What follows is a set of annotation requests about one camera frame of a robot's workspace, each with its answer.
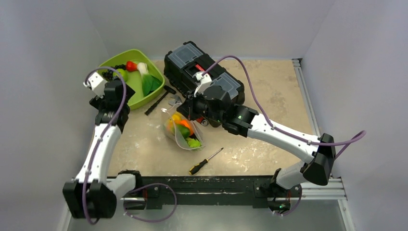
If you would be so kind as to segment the toy orange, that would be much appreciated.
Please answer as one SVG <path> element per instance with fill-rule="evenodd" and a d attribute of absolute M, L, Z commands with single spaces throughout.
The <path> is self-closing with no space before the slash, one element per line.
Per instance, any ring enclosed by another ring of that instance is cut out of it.
<path fill-rule="evenodd" d="M 183 125 L 184 127 L 186 127 L 186 128 L 189 129 L 189 131 L 190 131 L 190 136 L 194 133 L 194 132 L 193 132 L 193 129 L 192 129 L 191 126 L 190 126 L 190 123 L 189 123 L 187 120 L 183 119 L 183 120 L 179 121 L 179 124 L 181 124 L 181 125 Z"/>

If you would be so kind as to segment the toy green apple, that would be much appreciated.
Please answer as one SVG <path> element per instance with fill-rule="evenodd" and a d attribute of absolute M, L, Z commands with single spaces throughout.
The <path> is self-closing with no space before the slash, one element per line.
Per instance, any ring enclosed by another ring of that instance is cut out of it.
<path fill-rule="evenodd" d="M 113 72 L 113 79 L 119 79 L 118 73 L 122 76 L 122 79 L 127 82 L 128 81 L 128 73 L 125 69 L 119 68 L 116 72 Z"/>

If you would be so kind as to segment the toy mango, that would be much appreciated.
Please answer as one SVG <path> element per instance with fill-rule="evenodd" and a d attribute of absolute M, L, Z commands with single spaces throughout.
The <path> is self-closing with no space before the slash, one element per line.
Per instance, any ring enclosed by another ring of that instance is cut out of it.
<path fill-rule="evenodd" d="M 188 128 L 184 127 L 181 124 L 176 124 L 176 128 L 181 133 L 184 139 L 186 139 L 187 137 L 190 137 L 190 131 Z"/>

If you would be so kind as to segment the toy lemon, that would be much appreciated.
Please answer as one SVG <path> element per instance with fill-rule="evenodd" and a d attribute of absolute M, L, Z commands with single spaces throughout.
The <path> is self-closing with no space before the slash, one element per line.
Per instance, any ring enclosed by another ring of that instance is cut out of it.
<path fill-rule="evenodd" d="M 167 121 L 166 121 L 166 130 L 171 134 L 175 133 L 175 125 L 177 125 L 182 120 L 181 115 L 174 113 Z"/>

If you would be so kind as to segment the clear zip top bag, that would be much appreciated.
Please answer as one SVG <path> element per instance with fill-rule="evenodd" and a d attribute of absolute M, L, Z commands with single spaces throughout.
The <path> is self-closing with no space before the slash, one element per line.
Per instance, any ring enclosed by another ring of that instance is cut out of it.
<path fill-rule="evenodd" d="M 179 148 L 196 151 L 205 147 L 202 132 L 196 124 L 177 112 L 174 107 L 162 108 L 161 119 L 164 134 Z"/>

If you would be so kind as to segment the toy green onion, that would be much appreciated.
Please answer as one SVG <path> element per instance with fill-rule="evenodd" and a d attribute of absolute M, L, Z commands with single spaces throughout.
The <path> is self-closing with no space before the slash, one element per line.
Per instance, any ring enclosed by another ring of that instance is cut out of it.
<path fill-rule="evenodd" d="M 202 143 L 198 139 L 187 137 L 185 141 L 190 148 L 199 148 L 202 146 Z"/>

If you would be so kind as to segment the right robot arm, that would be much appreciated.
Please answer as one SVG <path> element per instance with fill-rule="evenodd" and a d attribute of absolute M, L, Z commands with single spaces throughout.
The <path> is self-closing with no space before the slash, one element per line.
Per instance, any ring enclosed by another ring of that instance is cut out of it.
<path fill-rule="evenodd" d="M 189 120 L 204 117 L 219 123 L 228 133 L 261 140 L 279 147 L 300 162 L 275 171 L 271 192 L 281 196 L 303 182 L 325 186 L 329 183 L 335 149 L 329 147 L 333 137 L 305 134 L 270 120 L 266 115 L 245 105 L 233 103 L 220 86 L 207 88 L 202 94 L 190 92 L 177 111 Z"/>

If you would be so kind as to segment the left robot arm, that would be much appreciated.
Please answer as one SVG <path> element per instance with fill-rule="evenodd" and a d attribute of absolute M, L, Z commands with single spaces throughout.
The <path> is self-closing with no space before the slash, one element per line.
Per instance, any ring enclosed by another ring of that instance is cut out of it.
<path fill-rule="evenodd" d="M 132 197 L 141 195 L 143 183 L 135 170 L 123 170 L 112 181 L 107 180 L 115 146 L 128 121 L 127 102 L 134 90 L 119 79 L 90 83 L 98 93 L 89 102 L 98 109 L 94 137 L 83 167 L 73 180 L 64 184 L 63 195 L 73 218 L 85 218 L 95 224 L 101 218 L 112 218 L 117 201 L 126 193 Z"/>

